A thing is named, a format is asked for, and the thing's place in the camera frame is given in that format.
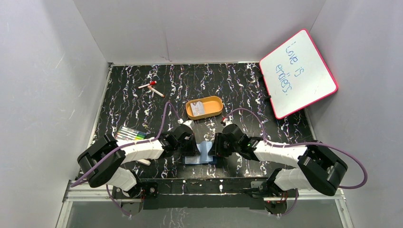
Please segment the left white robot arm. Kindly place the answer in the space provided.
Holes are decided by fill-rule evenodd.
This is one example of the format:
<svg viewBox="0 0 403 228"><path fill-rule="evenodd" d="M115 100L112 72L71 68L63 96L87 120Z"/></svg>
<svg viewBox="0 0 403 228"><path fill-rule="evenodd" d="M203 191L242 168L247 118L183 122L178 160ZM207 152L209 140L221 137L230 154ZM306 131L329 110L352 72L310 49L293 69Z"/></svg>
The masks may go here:
<svg viewBox="0 0 403 228"><path fill-rule="evenodd" d="M172 132L126 143L106 134L78 156L77 163L84 174L71 184L71 187L84 182L88 182L92 188L112 185L123 190L129 197L136 198L142 192L139 178L121 165L137 160L171 157L187 143L195 146L191 141L193 136L189 121L179 125Z"/></svg>

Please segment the navy blue card holder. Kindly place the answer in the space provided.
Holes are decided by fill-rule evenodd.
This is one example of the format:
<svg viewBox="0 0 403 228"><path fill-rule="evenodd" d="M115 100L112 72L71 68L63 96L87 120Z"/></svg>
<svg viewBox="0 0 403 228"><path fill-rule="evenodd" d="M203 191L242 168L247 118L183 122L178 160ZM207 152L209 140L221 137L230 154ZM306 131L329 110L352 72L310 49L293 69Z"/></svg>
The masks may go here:
<svg viewBox="0 0 403 228"><path fill-rule="evenodd" d="M197 149L200 152L198 156L187 156L184 157L184 164L187 165L205 165L205 164L216 164L216 157L209 155L208 152L211 150L213 146L212 141L203 141L201 143L196 144Z"/></svg>

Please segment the orange oval tray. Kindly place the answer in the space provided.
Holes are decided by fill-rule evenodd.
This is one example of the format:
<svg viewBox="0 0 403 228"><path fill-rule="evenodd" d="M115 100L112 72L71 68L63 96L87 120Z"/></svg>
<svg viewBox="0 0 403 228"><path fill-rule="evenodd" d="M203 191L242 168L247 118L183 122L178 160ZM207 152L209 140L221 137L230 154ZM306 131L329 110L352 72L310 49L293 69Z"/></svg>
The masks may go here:
<svg viewBox="0 0 403 228"><path fill-rule="evenodd" d="M196 117L194 117L192 115L190 103L196 102L196 101L203 102L204 109L205 109L204 115L200 115L200 116L196 116ZM200 120L200 119L218 116L222 113L223 107L224 107L224 105L223 105L222 100L217 96L209 96L209 97L205 97L205 98L190 100L185 105L186 113L191 120Z"/></svg>

